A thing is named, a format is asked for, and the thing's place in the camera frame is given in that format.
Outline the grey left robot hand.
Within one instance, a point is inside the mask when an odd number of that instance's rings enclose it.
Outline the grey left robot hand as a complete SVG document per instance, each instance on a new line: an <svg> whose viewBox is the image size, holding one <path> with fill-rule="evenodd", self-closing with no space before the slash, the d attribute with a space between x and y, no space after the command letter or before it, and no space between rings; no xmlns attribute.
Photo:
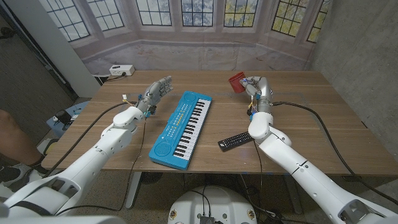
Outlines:
<svg viewBox="0 0 398 224"><path fill-rule="evenodd" d="M136 107L146 115L151 107L155 106L163 96L172 90L172 77L166 76L161 78L145 90Z"/></svg>

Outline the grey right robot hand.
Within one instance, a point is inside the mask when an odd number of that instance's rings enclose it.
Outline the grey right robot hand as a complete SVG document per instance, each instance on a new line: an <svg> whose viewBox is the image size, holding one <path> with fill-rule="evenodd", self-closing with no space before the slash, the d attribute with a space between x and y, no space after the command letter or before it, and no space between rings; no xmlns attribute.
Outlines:
<svg viewBox="0 0 398 224"><path fill-rule="evenodd" d="M272 90L266 77L247 77L239 82L249 96L256 98L258 112L271 113Z"/></svg>

